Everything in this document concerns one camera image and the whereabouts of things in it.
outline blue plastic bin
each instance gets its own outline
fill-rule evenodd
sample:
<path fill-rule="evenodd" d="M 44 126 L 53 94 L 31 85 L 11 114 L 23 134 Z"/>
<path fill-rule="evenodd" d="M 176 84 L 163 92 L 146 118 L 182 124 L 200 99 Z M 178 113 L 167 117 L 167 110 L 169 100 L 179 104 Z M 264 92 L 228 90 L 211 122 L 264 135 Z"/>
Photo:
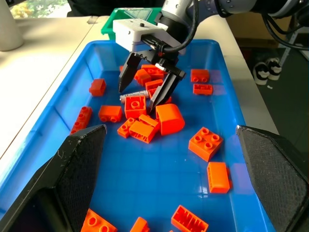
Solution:
<path fill-rule="evenodd" d="M 95 41 L 80 54 L 68 75 L 48 103 L 26 138 L 19 158 L 0 187 L 1 217 L 36 170 L 50 159 L 70 130 L 82 106 L 93 109 L 90 126 L 100 124 L 101 105 L 120 105 L 117 91 L 119 66 L 128 52 L 112 41 Z M 178 67 L 188 76 L 172 95 L 184 120 L 176 134 L 157 134 L 150 144 L 117 134 L 121 123 L 107 123 L 107 136 L 90 208 L 127 232 L 138 217 L 153 232 L 175 230 L 171 217 L 183 205 L 209 224 L 208 232 L 272 232 L 248 176 L 238 137 L 237 124 L 244 119 L 220 47 L 215 41 L 193 41 Z M 191 69 L 210 70 L 214 92 L 211 96 L 193 94 Z M 91 82 L 104 78 L 103 97 L 92 97 Z M 127 93 L 142 90 L 136 81 Z M 188 143 L 201 127 L 224 138 L 224 144 L 211 161 L 224 161 L 230 169 L 232 189 L 227 194 L 211 194 L 207 180 L 208 163 L 188 150 Z"/>

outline shoe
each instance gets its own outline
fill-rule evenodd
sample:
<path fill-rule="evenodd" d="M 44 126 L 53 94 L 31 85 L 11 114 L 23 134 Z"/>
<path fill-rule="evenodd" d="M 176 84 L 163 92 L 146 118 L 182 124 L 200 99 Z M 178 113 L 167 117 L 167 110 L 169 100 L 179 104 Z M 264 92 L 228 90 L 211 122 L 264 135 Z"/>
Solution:
<path fill-rule="evenodd" d="M 266 61 L 266 65 L 268 66 L 269 70 L 269 80 L 278 81 L 282 71 L 282 67 L 280 66 L 279 62 L 279 58 L 270 58 Z"/>
<path fill-rule="evenodd" d="M 268 66 L 264 62 L 257 63 L 252 70 L 252 75 L 257 85 L 266 85 L 269 76 Z"/>

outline orange 2x4 brick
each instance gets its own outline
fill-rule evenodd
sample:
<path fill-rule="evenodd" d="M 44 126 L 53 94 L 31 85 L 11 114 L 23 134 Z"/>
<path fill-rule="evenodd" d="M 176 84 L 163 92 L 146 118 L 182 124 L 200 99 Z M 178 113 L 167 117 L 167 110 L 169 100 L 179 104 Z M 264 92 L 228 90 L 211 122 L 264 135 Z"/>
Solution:
<path fill-rule="evenodd" d="M 179 205 L 171 223 L 182 232 L 206 232 L 208 224 L 189 210 Z"/>
<path fill-rule="evenodd" d="M 101 218 L 91 209 L 88 209 L 81 232 L 116 232 L 112 224 Z"/>
<path fill-rule="evenodd" d="M 207 176 L 211 193 L 227 193 L 230 189 L 228 171 L 223 162 L 209 162 Z"/>
<path fill-rule="evenodd" d="M 190 139 L 189 150 L 208 162 L 219 150 L 222 141 L 223 139 L 219 135 L 202 127 L 202 129 Z"/>

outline gray floor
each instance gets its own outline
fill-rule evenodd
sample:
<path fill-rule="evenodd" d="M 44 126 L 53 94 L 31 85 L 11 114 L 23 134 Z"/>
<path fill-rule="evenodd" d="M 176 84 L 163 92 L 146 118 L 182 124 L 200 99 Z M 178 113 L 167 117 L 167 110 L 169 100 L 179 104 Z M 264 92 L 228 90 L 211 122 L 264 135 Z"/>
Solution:
<path fill-rule="evenodd" d="M 309 63 L 298 51 L 291 51 L 278 81 L 258 86 L 281 136 L 286 137 L 307 158 L 309 117 Z"/>

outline white desk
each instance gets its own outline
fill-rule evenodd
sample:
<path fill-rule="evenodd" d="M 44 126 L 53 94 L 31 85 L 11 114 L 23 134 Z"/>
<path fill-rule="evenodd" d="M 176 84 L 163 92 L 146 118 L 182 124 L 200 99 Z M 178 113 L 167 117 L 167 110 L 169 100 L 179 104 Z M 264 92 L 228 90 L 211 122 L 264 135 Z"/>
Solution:
<path fill-rule="evenodd" d="M 15 154 L 85 45 L 108 39 L 100 33 L 108 17 L 89 19 L 17 21 L 25 44 L 0 52 L 0 170 Z M 195 38 L 219 42 L 246 124 L 278 133 L 226 20 L 219 16 L 206 19 Z"/>

